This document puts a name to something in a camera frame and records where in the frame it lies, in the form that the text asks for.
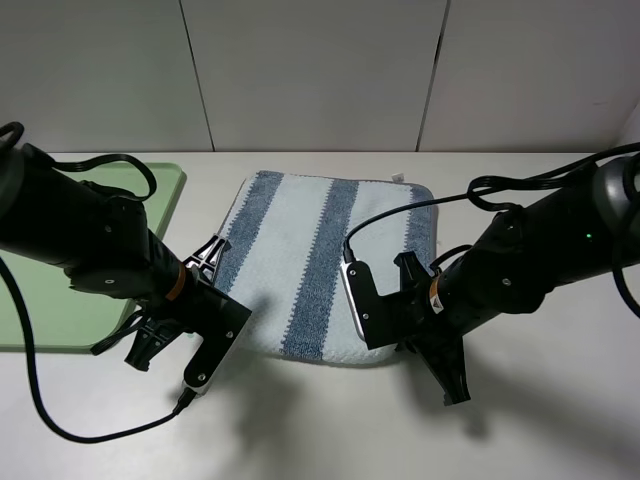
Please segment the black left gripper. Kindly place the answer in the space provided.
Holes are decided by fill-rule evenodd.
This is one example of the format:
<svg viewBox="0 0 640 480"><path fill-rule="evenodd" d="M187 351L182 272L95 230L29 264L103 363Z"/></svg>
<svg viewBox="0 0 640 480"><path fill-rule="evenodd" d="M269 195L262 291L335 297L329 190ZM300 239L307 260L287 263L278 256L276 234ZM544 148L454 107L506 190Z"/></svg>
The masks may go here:
<svg viewBox="0 0 640 480"><path fill-rule="evenodd" d="M151 360L184 333L203 339L239 337L250 317L250 310L214 287L229 242L214 234L190 255L181 267L182 289L172 300L140 304L149 317L137 330L125 362L139 371L148 371Z"/></svg>

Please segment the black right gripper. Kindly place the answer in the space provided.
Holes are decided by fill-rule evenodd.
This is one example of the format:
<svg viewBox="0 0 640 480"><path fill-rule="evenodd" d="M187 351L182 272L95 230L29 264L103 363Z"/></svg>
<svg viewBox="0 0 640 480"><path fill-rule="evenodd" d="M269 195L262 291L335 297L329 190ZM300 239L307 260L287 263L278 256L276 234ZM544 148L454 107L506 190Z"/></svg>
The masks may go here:
<svg viewBox="0 0 640 480"><path fill-rule="evenodd" d="M380 346L406 343L424 361L443 390L443 403L455 405L471 399L466 375L464 345L460 334L445 320L444 309L436 312L431 303L445 260L460 252L445 252L428 268L415 252L400 253L394 259L399 268L399 291L382 297L385 316Z"/></svg>

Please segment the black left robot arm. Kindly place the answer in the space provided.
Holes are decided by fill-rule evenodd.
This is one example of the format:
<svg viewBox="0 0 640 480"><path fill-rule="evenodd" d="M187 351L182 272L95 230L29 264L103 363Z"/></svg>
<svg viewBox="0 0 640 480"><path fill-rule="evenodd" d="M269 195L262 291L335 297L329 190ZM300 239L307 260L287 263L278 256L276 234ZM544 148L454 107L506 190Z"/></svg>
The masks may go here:
<svg viewBox="0 0 640 480"><path fill-rule="evenodd" d="M134 166L156 191L151 170L129 155L60 163L31 144L2 148L1 247L63 269L76 291L138 304L146 322L126 358L138 370L177 336L198 334L185 375L203 383L251 312L212 286L221 251L213 241L182 261L149 229L144 196L69 176L115 162Z"/></svg>

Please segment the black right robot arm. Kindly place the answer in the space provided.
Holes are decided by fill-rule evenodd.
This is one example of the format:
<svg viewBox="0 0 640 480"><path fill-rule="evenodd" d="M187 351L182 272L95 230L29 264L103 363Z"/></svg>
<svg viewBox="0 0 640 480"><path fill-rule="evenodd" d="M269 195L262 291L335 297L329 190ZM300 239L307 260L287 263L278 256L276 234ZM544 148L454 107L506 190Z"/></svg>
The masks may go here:
<svg viewBox="0 0 640 480"><path fill-rule="evenodd" d="M411 254L395 260L383 339L419 354L448 405L470 398L463 338L500 314L530 314L554 289L611 273L624 303L639 302L623 270L639 262L639 157L614 158L527 206L503 208L478 240L429 276Z"/></svg>

